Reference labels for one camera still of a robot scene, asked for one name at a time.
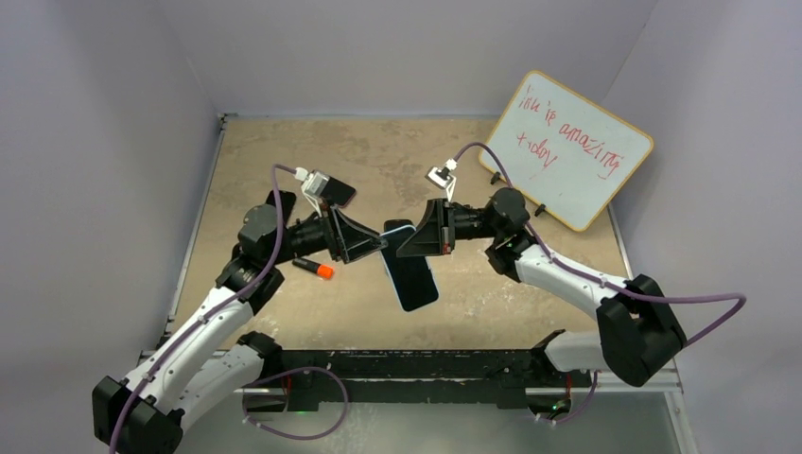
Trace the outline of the small black phone case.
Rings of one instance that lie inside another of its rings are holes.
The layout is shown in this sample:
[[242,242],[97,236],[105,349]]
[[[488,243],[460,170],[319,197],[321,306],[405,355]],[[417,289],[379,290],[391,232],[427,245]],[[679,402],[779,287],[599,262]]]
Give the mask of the small black phone case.
[[296,202],[297,195],[292,191],[286,190],[279,190],[278,195],[275,195],[275,192],[271,191],[265,200],[265,204],[273,205],[275,207],[277,207],[278,204],[281,204],[283,218],[285,221],[288,221]]

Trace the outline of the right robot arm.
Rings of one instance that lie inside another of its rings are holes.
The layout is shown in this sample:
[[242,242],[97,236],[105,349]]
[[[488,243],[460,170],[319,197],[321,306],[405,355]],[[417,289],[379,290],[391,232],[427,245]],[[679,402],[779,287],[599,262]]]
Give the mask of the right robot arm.
[[595,321],[593,331],[557,330],[537,344],[541,353],[533,356],[531,371],[545,385],[570,371],[601,370],[641,387],[688,345],[673,311],[660,303],[654,279],[627,279],[547,253],[527,231],[529,219],[524,196],[512,188],[500,188],[482,208],[432,199],[395,251],[400,257],[446,255],[459,240],[489,238],[484,253],[497,274],[540,288]]

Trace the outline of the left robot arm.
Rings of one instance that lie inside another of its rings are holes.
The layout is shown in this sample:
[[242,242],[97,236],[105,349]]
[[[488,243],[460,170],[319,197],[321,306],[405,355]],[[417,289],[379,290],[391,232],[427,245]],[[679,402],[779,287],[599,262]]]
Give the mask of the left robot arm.
[[287,227],[282,203],[257,205],[246,214],[233,256],[196,312],[146,361],[124,378],[104,377],[93,389],[95,435],[112,453],[172,453],[205,412],[245,385],[269,387],[312,366],[287,369],[282,347],[255,331],[224,356],[212,355],[257,315],[284,283],[277,265],[320,251],[350,263],[387,246],[379,233],[346,217],[338,207]]

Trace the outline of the black phone silver frame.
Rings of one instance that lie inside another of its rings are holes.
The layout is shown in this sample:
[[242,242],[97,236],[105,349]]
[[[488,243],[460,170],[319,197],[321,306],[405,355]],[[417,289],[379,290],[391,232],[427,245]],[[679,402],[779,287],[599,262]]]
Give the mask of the black phone silver frame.
[[409,219],[388,219],[384,222],[383,228],[385,232],[390,232],[395,229],[414,228],[414,224]]

